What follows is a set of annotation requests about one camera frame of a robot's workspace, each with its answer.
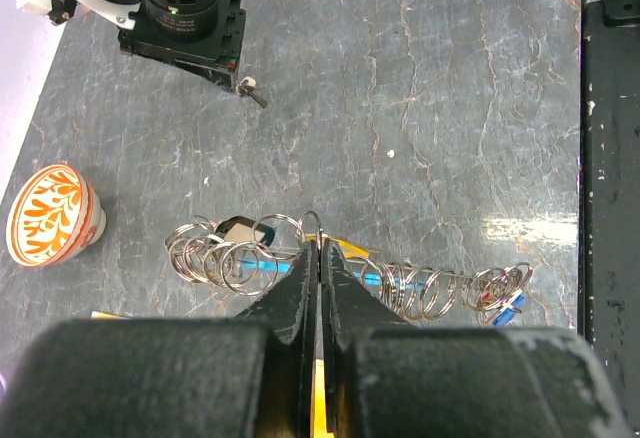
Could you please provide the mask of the black key tag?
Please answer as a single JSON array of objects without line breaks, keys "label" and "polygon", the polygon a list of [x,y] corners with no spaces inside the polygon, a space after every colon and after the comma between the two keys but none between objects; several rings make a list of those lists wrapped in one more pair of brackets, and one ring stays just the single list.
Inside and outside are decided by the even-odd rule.
[{"label": "black key tag", "polygon": [[256,242],[269,247],[275,230],[244,216],[235,216],[221,222],[215,233],[227,242]]}]

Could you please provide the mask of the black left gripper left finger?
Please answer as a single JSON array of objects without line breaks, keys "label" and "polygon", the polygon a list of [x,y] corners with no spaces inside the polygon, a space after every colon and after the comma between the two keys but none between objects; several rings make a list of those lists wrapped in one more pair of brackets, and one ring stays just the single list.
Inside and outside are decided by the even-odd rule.
[{"label": "black left gripper left finger", "polygon": [[87,319],[26,350],[5,437],[307,437],[318,252],[226,319]]}]

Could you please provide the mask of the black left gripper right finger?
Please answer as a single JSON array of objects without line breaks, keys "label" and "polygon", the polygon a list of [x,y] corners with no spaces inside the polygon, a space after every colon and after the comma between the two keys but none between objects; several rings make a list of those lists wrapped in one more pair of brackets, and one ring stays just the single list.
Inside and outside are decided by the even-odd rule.
[{"label": "black left gripper right finger", "polygon": [[420,328],[321,259],[326,421],[337,437],[626,437],[601,363],[561,328]]}]

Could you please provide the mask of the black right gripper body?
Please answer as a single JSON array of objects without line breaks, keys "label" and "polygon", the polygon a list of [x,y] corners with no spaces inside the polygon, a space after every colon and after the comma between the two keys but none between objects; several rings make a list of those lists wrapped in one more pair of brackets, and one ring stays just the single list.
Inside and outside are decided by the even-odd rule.
[{"label": "black right gripper body", "polygon": [[234,92],[246,24],[241,2],[214,0],[202,11],[186,13],[143,0],[131,15],[134,28],[119,30],[120,51],[179,68]]}]

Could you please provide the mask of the yellow key tag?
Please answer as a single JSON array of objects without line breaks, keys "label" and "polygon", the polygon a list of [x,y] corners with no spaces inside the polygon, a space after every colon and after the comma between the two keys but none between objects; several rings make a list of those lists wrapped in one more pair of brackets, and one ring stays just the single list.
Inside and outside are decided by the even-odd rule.
[{"label": "yellow key tag", "polygon": [[312,437],[319,428],[331,432],[320,269],[326,242],[342,252],[329,238],[305,243],[286,274],[232,318],[92,321],[100,434]]}]

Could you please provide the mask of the blue key tag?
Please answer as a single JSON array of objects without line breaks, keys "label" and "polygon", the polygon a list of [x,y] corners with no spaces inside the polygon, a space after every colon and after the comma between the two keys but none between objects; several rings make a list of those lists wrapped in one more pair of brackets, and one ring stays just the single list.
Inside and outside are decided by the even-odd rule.
[{"label": "blue key tag", "polygon": [[520,294],[515,297],[509,304],[506,304],[497,314],[495,318],[491,320],[491,325],[494,327],[507,326],[513,321],[513,319],[522,313],[525,297]]}]

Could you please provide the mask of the small silver key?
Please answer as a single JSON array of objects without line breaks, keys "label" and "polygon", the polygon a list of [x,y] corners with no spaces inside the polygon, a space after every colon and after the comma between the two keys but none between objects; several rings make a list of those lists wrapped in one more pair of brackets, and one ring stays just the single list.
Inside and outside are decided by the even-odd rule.
[{"label": "small silver key", "polygon": [[256,92],[256,88],[257,81],[251,76],[246,76],[237,84],[236,92],[241,97],[251,98],[261,108],[266,109],[268,107],[268,102]]}]

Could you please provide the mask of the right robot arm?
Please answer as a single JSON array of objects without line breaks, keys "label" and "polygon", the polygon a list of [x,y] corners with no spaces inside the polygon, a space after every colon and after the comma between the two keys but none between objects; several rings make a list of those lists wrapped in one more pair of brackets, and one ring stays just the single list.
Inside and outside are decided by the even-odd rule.
[{"label": "right robot arm", "polygon": [[118,29],[120,50],[182,69],[229,92],[240,90],[246,13],[241,0],[15,0],[55,25],[84,7]]}]

